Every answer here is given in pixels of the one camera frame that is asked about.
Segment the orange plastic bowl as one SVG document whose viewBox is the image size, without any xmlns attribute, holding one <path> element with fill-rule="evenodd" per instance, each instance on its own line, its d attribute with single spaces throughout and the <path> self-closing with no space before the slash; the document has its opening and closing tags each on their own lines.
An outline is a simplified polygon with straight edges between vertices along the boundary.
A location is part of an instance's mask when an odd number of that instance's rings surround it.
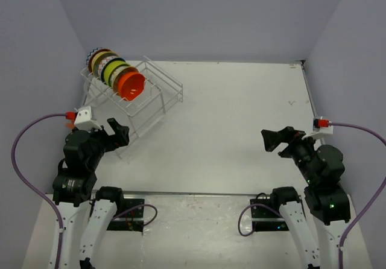
<svg viewBox="0 0 386 269">
<path fill-rule="evenodd" d="M 138 97 L 145 87 L 145 77 L 139 72 L 129 72 L 123 75 L 118 83 L 118 94 L 126 101 Z"/>
</svg>

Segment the cream floral patterned bowl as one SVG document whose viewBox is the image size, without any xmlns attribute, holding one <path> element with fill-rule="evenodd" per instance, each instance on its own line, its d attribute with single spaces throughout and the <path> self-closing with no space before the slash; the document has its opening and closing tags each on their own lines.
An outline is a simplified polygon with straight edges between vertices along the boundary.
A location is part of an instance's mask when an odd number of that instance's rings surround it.
<svg viewBox="0 0 386 269">
<path fill-rule="evenodd" d="M 133 66 L 120 66 L 118 68 L 118 73 L 114 72 L 113 75 L 116 77 L 114 78 L 114 81 L 112 82 L 112 88 L 114 92 L 118 91 L 118 83 L 119 80 L 123 77 L 124 74 L 129 73 L 129 72 L 138 72 L 138 69 Z"/>
</svg>

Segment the lime green bowl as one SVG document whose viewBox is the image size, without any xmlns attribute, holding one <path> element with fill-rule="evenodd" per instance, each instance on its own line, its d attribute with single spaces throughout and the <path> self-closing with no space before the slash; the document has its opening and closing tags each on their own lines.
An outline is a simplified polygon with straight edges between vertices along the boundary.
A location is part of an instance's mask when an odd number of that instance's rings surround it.
<svg viewBox="0 0 386 269">
<path fill-rule="evenodd" d="M 109 87 L 112 86 L 112 74 L 115 70 L 117 70 L 119 67 L 129 67 L 130 65 L 122 58 L 116 57 L 111 60 L 109 60 L 106 65 L 103 67 L 101 71 L 101 81 L 108 85 Z"/>
</svg>

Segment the blue triangle patterned bowl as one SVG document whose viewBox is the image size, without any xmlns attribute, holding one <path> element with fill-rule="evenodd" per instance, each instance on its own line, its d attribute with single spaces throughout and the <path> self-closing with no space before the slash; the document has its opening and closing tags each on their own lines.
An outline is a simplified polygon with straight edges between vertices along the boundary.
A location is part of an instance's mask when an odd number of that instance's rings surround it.
<svg viewBox="0 0 386 269">
<path fill-rule="evenodd" d="M 118 59 L 119 57 L 117 55 L 110 55 L 102 59 L 100 64 L 98 65 L 98 69 L 96 70 L 95 77 L 100 78 L 102 70 L 104 69 L 105 65 L 113 60 L 113 59 Z"/>
</svg>

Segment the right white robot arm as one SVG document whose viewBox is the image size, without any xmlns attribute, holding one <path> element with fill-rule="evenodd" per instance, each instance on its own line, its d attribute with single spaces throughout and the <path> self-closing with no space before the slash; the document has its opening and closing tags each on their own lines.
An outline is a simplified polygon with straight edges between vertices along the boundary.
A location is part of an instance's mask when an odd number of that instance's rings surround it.
<svg viewBox="0 0 386 269">
<path fill-rule="evenodd" d="M 280 144 L 287 147 L 278 155 L 291 158 L 307 182 L 304 190 L 305 201 L 310 213 L 319 220 L 317 227 L 327 232 L 340 229 L 335 249 L 330 248 L 332 263 L 343 268 L 343 236 L 351 218 L 349 198 L 340 185 L 340 177 L 345 171 L 342 152 L 331 146 L 314 148 L 316 135 L 285 127 L 280 131 L 261 131 L 265 150 L 274 151 Z"/>
</svg>

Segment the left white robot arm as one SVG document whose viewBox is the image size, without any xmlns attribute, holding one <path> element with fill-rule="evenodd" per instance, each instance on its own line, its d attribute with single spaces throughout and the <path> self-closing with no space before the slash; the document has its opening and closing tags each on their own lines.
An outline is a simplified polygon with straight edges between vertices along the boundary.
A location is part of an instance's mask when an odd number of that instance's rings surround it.
<svg viewBox="0 0 386 269">
<path fill-rule="evenodd" d="M 112 217 L 125 211 L 122 189 L 102 187 L 90 210 L 91 219 L 84 223 L 101 158 L 129 143 L 127 126 L 113 118 L 107 122 L 114 132 L 112 135 L 104 128 L 90 131 L 74 128 L 66 137 L 64 158 L 52 184 L 52 200 L 59 213 L 54 237 L 58 247 L 51 252 L 49 268 L 95 268 L 97 252 Z"/>
</svg>

